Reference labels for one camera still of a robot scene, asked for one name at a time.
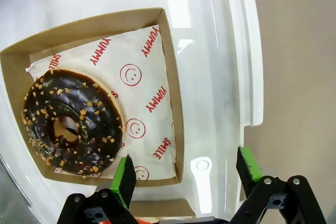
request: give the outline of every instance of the beige floor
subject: beige floor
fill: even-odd
[[[245,130],[245,145],[281,179],[306,176],[336,223],[336,0],[256,3],[265,113],[261,126]],[[261,223],[280,220],[274,211]]]

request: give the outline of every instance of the chocolate donut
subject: chocolate donut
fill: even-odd
[[[55,135],[64,117],[74,121],[78,135],[67,130]],[[102,172],[122,144],[123,118],[109,90],[69,70],[49,70],[35,81],[25,96],[22,120],[37,154],[72,174]]]

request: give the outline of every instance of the red smiley face print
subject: red smiley face print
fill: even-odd
[[[141,81],[141,78],[142,72],[140,68],[134,64],[127,64],[120,70],[120,79],[128,86],[137,85]]]
[[[145,167],[136,166],[134,170],[135,170],[135,175],[137,176],[137,180],[148,180],[149,172]]]
[[[131,118],[126,123],[126,131],[132,138],[142,138],[146,133],[146,127],[140,120]]]

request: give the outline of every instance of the cardboard box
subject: cardboard box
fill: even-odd
[[[160,26],[174,120],[176,177],[162,180],[138,180],[137,186],[163,186],[181,182],[184,133],[180,84],[169,24],[166,13],[162,8],[128,10],[82,19],[33,35],[0,52],[6,90],[16,122],[32,158],[45,178],[84,185],[99,185],[110,180],[54,173],[55,167],[46,165],[46,162],[36,155],[35,148],[28,144],[28,134],[21,119],[24,96],[34,83],[30,74],[26,73],[25,68],[32,62],[61,51],[156,24]]]

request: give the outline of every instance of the red circle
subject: red circle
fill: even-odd
[[[127,124],[128,124],[131,120],[137,120],[137,121],[139,121],[140,123],[142,123],[143,128],[144,128],[144,131],[143,131],[143,134],[142,134],[140,137],[134,137],[134,136],[132,136],[132,135],[128,132],[128,130],[127,130]],[[145,126],[145,124],[144,124],[142,121],[140,121],[140,120],[138,120],[138,119],[136,119],[136,118],[131,118],[131,119],[129,119],[129,120],[127,121],[127,123],[126,123],[126,131],[127,131],[127,133],[128,133],[132,138],[139,139],[139,138],[142,138],[142,137],[145,135],[145,133],[146,133],[146,126]]]
[[[135,67],[139,70],[139,72],[140,72],[140,78],[139,78],[139,80],[138,80],[138,82],[137,82],[136,84],[128,84],[128,83],[124,82],[124,80],[122,79],[122,77],[121,77],[121,72],[122,72],[122,70],[123,70],[125,67],[127,67],[127,66],[135,66]],[[141,72],[141,69],[140,69],[138,66],[136,66],[136,65],[134,65],[134,64],[126,64],[125,66],[123,66],[123,67],[120,69],[119,76],[120,76],[120,80],[121,80],[123,83],[125,83],[127,86],[135,86],[135,85],[137,85],[137,84],[141,81],[141,78],[142,78],[142,72]]]
[[[144,168],[144,169],[147,171],[147,174],[148,174],[146,179],[139,179],[139,180],[148,180],[148,178],[149,178],[149,172],[148,172],[148,170],[146,169],[146,167],[143,167],[143,166],[136,166],[136,167],[134,168],[134,170],[135,170],[136,168],[138,168],[138,167]]]

